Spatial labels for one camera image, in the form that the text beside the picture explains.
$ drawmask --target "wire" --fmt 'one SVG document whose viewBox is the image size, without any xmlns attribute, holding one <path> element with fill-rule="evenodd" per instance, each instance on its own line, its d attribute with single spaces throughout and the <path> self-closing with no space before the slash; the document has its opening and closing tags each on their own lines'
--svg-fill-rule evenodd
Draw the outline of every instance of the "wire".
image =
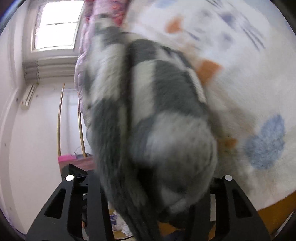
<svg viewBox="0 0 296 241">
<path fill-rule="evenodd" d="M 127 239 L 130 239 L 130 238 L 133 238 L 133 235 L 132 236 L 129 236 L 129 237 L 126 237 L 124 239 L 115 239 L 115 241 L 127 240 Z"/>
</svg>

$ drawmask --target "blue leaf print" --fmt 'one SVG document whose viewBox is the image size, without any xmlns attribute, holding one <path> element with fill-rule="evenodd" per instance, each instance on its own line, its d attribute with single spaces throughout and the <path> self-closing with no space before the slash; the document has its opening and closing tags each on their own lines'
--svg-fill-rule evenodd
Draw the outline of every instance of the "blue leaf print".
<svg viewBox="0 0 296 241">
<path fill-rule="evenodd" d="M 246 155 L 251 165 L 259 170 L 271 168 L 284 150 L 285 126 L 281 115 L 265 122 L 258 135 L 246 142 Z"/>
<path fill-rule="evenodd" d="M 170 5 L 174 4 L 177 0 L 158 0 L 156 2 L 156 7 L 158 8 L 167 8 Z"/>
</svg>

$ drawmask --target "white cloth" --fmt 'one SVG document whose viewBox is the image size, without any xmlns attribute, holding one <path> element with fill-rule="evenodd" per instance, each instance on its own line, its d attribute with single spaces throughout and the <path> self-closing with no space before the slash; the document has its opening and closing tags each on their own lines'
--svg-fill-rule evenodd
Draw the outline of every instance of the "white cloth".
<svg viewBox="0 0 296 241">
<path fill-rule="evenodd" d="M 243 0 L 134 0 L 124 23 L 195 68 L 230 174 L 256 209 L 296 190 L 296 49 Z"/>
</svg>

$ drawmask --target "checkered blanket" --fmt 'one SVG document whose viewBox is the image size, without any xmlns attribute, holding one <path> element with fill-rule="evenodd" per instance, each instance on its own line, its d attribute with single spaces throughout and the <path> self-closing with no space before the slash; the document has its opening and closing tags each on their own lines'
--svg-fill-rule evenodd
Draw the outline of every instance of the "checkered blanket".
<svg viewBox="0 0 296 241">
<path fill-rule="evenodd" d="M 179 51 L 122 33 L 106 14 L 95 20 L 84 74 L 88 138 L 108 201 L 138 241 L 161 240 L 157 220 L 176 224 L 217 163 L 199 79 Z"/>
</svg>

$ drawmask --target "white circular marker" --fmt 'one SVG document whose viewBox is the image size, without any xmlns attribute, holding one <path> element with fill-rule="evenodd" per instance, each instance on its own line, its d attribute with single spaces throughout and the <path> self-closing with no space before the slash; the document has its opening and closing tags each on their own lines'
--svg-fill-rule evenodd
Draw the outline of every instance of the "white circular marker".
<svg viewBox="0 0 296 241">
<path fill-rule="evenodd" d="M 230 176 L 230 175 L 225 175 L 224 178 L 226 181 L 232 181 L 232 179 L 233 179 L 232 176 Z"/>
<path fill-rule="evenodd" d="M 67 181 L 72 181 L 73 179 L 74 179 L 74 175 L 72 175 L 72 174 L 66 176 Z"/>
</svg>

